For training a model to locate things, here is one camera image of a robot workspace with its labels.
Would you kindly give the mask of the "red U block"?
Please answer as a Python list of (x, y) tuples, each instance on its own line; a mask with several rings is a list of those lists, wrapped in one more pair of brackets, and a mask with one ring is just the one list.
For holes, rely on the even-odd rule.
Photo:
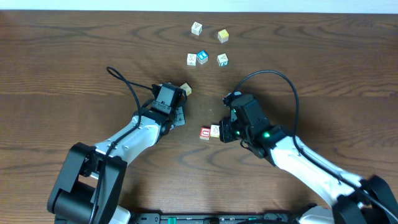
[(210, 133), (211, 133), (210, 128), (202, 127), (200, 130), (200, 139), (208, 141), (210, 139)]

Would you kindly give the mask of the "white block yellow side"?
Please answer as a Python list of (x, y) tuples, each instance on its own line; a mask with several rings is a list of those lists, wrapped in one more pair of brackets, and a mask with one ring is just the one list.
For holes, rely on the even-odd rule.
[(213, 138), (218, 138), (220, 136), (220, 126), (212, 124), (210, 128), (210, 136)]

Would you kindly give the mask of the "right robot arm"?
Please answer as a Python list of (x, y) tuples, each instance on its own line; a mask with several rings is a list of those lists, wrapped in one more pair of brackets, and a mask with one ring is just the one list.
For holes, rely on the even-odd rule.
[(220, 121), (220, 139), (239, 140), (242, 147), (292, 174), (329, 205), (305, 209), (295, 223), (397, 223), (397, 200), (385, 180), (376, 175), (364, 179), (332, 164), (282, 126), (225, 118)]

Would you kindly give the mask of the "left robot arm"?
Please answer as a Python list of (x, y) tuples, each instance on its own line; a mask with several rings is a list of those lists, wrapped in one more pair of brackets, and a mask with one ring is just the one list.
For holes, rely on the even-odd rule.
[(59, 223), (129, 223), (118, 204), (128, 165), (177, 125), (187, 94), (158, 93), (116, 134), (93, 146), (73, 145), (47, 201)]

